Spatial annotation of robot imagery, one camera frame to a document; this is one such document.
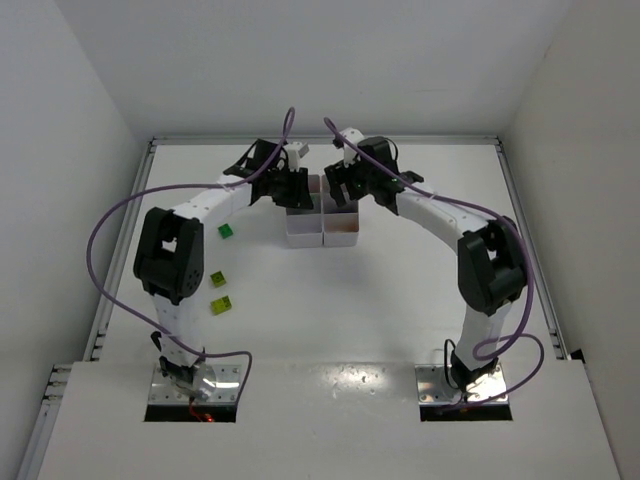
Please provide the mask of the small green lego brick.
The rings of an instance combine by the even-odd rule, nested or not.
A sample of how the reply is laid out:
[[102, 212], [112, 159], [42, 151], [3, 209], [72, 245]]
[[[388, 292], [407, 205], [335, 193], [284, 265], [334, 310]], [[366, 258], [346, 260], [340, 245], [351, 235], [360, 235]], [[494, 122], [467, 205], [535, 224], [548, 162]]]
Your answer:
[[228, 223], [219, 226], [218, 232], [223, 239], [227, 239], [234, 235], [234, 232]]

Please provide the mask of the green and yellow lego stack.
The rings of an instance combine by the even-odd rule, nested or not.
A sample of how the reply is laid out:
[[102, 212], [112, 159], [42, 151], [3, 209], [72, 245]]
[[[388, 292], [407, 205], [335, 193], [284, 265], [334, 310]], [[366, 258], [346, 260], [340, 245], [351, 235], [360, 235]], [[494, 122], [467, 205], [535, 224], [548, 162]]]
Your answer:
[[210, 303], [211, 312], [214, 316], [221, 315], [232, 309], [232, 302], [228, 296], [219, 297]]

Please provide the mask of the orange lego brick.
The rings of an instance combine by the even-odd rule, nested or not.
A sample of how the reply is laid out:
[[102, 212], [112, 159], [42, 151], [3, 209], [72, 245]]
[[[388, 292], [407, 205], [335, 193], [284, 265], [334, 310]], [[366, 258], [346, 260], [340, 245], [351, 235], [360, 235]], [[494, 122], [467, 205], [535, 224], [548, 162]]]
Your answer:
[[355, 235], [359, 229], [355, 225], [331, 225], [327, 230], [330, 235]]

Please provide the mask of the yellow-green lego brick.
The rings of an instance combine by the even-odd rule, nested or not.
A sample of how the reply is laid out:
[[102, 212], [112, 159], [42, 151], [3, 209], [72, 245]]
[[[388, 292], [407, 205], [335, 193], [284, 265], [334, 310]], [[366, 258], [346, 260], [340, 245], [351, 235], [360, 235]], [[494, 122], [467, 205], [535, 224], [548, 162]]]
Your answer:
[[221, 288], [226, 284], [226, 278], [221, 271], [216, 271], [210, 275], [211, 284], [214, 288]]

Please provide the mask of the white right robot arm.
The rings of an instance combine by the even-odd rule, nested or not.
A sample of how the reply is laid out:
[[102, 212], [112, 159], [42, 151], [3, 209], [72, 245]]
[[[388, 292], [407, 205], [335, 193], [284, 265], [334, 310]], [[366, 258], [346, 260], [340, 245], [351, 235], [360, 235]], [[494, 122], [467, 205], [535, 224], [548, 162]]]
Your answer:
[[343, 157], [326, 167], [331, 198], [339, 206], [370, 196], [393, 214], [412, 221], [457, 257], [458, 290], [466, 304], [449, 379], [465, 390], [498, 361], [507, 315], [527, 285], [525, 260], [516, 236], [504, 223], [419, 193], [424, 179], [398, 168], [398, 150], [382, 136], [347, 130], [333, 141]]

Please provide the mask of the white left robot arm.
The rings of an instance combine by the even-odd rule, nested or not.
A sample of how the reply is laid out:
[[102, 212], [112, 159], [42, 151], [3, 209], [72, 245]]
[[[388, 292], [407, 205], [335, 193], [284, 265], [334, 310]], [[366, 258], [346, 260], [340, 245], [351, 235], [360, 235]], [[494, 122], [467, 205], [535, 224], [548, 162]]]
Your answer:
[[300, 165], [309, 147], [279, 147], [258, 139], [207, 189], [171, 209], [154, 207], [144, 223], [133, 272], [151, 297], [162, 333], [154, 336], [160, 368], [192, 396], [212, 383], [197, 327], [193, 295], [205, 279], [206, 235], [241, 209], [267, 196], [284, 208], [311, 209], [308, 170]]

